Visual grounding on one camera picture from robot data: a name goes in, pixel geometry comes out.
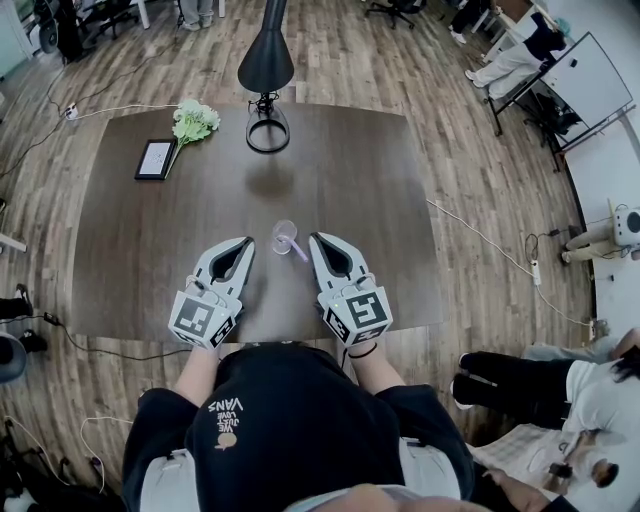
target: wooden table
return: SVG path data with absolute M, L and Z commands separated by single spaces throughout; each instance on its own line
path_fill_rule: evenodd
M 314 308 L 311 264 L 271 250 L 279 219 L 342 237 L 385 287 L 392 329 L 439 323 L 436 252 L 404 117 L 282 104 L 291 142 L 263 155 L 245 141 L 244 106 L 213 105 L 219 131 L 181 152 L 165 182 L 133 176 L 149 139 L 171 136 L 173 110 L 109 122 L 84 199 L 75 251 L 72 330 L 119 339 L 171 340 L 177 290 L 203 251 L 251 236 L 256 258 L 240 297 L 237 341 L 331 335 Z

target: white flower bouquet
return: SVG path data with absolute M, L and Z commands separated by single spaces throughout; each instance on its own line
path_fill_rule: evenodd
M 173 134 L 178 139 L 178 146 L 173 153 L 167 177 L 171 172 L 178 153 L 190 142 L 204 139 L 211 132 L 220 126 L 220 116 L 218 112 L 207 105 L 201 105 L 196 100 L 185 100 L 178 105 L 178 110 L 173 113 L 176 124 L 173 127 Z

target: white sneaker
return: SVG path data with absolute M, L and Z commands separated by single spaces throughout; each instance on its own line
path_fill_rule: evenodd
M 213 14 L 200 16 L 200 24 L 202 28 L 209 28 L 213 24 Z
M 188 30 L 189 32 L 197 32 L 200 30 L 199 23 L 183 23 L 182 28 Z
M 449 386 L 449 391 L 451 392 L 451 396 L 453 396 L 453 381 L 451 381 L 451 385 Z M 460 409 L 461 411 L 466 411 L 466 410 L 471 409 L 473 407 L 472 404 L 461 404 L 455 398 L 453 399 L 453 401 L 456 403 L 456 407 L 458 409 Z
M 457 32 L 451 31 L 451 37 L 453 37 L 459 44 L 467 44 L 467 40 L 464 38 L 462 34 L 458 34 Z

